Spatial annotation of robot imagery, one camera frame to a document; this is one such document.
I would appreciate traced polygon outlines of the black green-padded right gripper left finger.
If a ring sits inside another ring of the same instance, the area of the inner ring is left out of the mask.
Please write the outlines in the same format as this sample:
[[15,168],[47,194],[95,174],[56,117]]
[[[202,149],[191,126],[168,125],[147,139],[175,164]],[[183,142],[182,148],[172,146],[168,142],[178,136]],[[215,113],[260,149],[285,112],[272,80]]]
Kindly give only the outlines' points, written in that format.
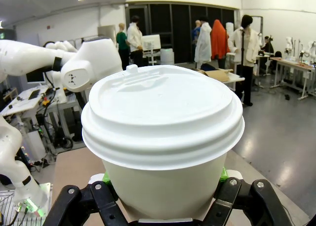
[[64,186],[45,221],[45,226],[82,226],[91,214],[99,214],[103,226],[127,226],[110,181],[95,181],[85,188]]

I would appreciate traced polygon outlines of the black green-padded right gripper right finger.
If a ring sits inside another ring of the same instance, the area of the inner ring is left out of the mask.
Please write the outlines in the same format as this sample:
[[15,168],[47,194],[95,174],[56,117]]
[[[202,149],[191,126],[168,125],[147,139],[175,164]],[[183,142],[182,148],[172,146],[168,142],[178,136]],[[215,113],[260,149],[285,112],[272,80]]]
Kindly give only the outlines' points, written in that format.
[[223,168],[215,201],[203,226],[225,226],[232,210],[241,210],[252,226],[292,225],[272,185],[266,179],[247,183],[240,172]]

